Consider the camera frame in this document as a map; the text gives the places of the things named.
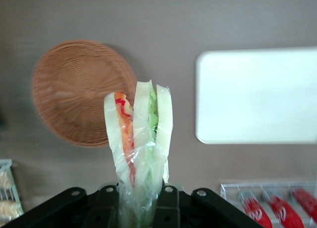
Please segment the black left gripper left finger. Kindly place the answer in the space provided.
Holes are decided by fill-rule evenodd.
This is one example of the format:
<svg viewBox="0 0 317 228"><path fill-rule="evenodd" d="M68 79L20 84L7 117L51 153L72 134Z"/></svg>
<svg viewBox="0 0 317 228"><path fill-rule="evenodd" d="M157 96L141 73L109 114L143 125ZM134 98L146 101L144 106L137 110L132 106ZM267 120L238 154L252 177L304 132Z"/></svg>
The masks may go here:
<svg viewBox="0 0 317 228"><path fill-rule="evenodd" d="M86 216L87 228L118 227L119 193L117 183L103 184L93 194L92 205Z"/></svg>

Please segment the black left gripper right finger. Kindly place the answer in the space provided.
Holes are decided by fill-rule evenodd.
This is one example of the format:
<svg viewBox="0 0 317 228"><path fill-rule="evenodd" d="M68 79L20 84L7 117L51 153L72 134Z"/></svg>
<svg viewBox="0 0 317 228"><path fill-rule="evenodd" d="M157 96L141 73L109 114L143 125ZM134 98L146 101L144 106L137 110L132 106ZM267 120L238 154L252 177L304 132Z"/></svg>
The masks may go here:
<svg viewBox="0 0 317 228"><path fill-rule="evenodd" d="M179 184L165 184L157 199L154 215L155 228L180 228L180 192L184 189Z"/></svg>

